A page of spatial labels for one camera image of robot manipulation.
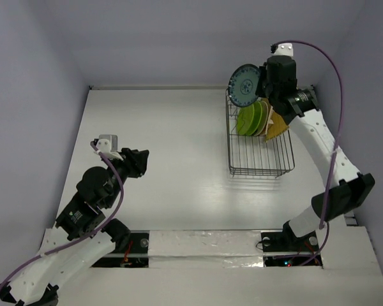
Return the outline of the blue floral plate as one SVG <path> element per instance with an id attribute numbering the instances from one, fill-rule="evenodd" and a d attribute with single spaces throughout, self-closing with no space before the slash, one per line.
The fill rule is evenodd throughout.
<path id="1" fill-rule="evenodd" d="M 245 108 L 256 102 L 260 69 L 253 64 L 244 64 L 233 72 L 227 87 L 230 102 L 239 108 Z"/>

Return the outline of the grey green plate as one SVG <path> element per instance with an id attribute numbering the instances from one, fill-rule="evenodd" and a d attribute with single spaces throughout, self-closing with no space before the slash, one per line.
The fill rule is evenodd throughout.
<path id="1" fill-rule="evenodd" d="M 263 130 L 265 130 L 265 128 L 267 126 L 268 115 L 269 115 L 269 103 L 265 99 L 261 99 L 260 104 L 262 107 L 262 115 L 260 118 L 259 126 L 257 128 L 256 133 L 255 133 L 255 136 L 260 136 L 264 133 Z"/>

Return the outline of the small bamboo tray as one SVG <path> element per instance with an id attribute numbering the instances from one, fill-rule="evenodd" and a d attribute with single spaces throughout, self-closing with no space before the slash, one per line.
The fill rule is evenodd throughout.
<path id="1" fill-rule="evenodd" d="M 264 126 L 260 136 L 265 136 L 267 135 L 267 132 L 268 132 L 268 129 L 269 129 L 269 126 L 273 125 L 273 120 L 272 120 L 272 115 L 274 113 L 274 108 L 273 106 L 270 104 L 270 102 L 268 101 L 268 99 L 264 98 L 263 99 L 264 102 L 266 103 L 267 105 L 267 119 L 266 119 L 266 125 Z"/>

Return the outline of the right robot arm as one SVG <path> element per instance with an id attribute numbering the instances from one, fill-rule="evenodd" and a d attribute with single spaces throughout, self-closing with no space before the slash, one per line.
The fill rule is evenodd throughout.
<path id="1" fill-rule="evenodd" d="M 268 99 L 299 137 L 325 184 L 324 192 L 315 195 L 308 208 L 283 225 L 282 245 L 295 250 L 321 224 L 360 207 L 375 180 L 372 174 L 361 173 L 338 146 L 313 92 L 297 88 L 296 62 L 291 56 L 272 55 L 267 59 L 260 67 L 257 94 Z"/>

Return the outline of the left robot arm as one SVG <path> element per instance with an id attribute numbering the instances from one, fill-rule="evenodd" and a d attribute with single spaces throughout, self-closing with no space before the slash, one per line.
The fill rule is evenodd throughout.
<path id="1" fill-rule="evenodd" d="M 63 288 L 104 255 L 125 250 L 130 230 L 116 219 L 127 179 L 142 177 L 148 150 L 96 149 L 106 164 L 86 170 L 77 192 L 48 229 L 37 255 L 0 283 L 0 302 L 57 305 Z"/>

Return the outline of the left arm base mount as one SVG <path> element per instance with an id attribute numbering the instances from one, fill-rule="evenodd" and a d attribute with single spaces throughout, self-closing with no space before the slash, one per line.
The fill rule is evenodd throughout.
<path id="1" fill-rule="evenodd" d="M 149 232 L 136 231 L 127 246 L 113 251 L 92 265 L 93 268 L 147 268 L 149 266 Z"/>

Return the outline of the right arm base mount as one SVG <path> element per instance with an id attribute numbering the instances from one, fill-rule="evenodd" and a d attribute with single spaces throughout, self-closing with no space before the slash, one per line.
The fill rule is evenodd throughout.
<path id="1" fill-rule="evenodd" d="M 266 231 L 256 248 L 263 252 L 265 267 L 292 267 L 312 258 L 319 250 L 319 241 L 314 231 L 292 243 L 284 241 L 280 231 Z"/>

